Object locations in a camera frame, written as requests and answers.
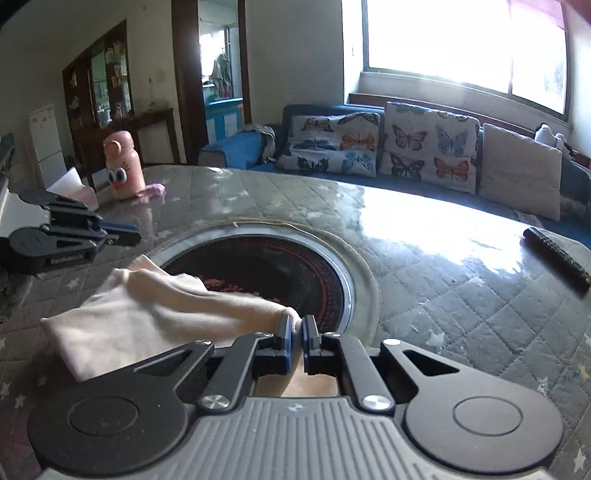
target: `cartoon face bottle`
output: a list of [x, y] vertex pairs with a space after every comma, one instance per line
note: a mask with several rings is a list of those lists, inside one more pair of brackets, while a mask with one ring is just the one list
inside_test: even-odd
[[118, 200], [135, 197], [146, 188], [144, 172], [134, 139], [126, 131], [109, 135], [103, 142], [109, 181]]

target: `white plush toy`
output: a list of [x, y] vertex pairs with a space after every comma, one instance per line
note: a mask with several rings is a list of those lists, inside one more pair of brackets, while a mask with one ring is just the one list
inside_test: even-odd
[[546, 124], [541, 124], [535, 132], [534, 140], [550, 147], [558, 148], [562, 152], [563, 160], [572, 160], [572, 149], [566, 143], [566, 137], [558, 133], [552, 134], [551, 128]]

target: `gray ribbed panel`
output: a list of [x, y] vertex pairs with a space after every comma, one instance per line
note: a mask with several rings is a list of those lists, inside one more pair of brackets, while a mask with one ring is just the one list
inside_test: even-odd
[[[42, 480], [69, 477], [48, 471]], [[207, 417], [184, 445], [127, 480], [452, 480], [471, 478], [431, 464], [388, 418], [345, 398], [256, 398]], [[542, 470], [522, 475], [550, 480]]]

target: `quilted tablecloth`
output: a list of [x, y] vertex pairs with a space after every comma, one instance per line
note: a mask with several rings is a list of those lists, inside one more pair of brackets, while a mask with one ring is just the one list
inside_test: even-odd
[[[332, 232], [372, 267], [382, 292], [373, 344], [396, 337], [533, 388], [560, 409], [565, 435], [551, 467], [591, 480], [590, 301], [580, 299], [522, 243], [525, 225], [467, 207], [309, 177], [187, 166], [146, 169], [164, 199], [102, 209], [134, 223], [137, 247], [104, 249], [88, 266], [44, 274], [0, 325], [0, 464], [8, 479], [38, 465], [26, 419], [73, 382], [38, 323], [88, 298], [113, 268], [214, 220], [280, 220]], [[589, 269], [591, 252], [558, 236]]]

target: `door frame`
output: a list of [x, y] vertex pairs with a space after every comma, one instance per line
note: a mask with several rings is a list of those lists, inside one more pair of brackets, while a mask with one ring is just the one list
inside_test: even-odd
[[[171, 0], [174, 71], [177, 82], [178, 114], [187, 164], [196, 165], [199, 151], [209, 142], [205, 119], [199, 53], [199, 12], [197, 0]], [[238, 0], [244, 121], [251, 123], [248, 56], [246, 53], [245, 0]]]

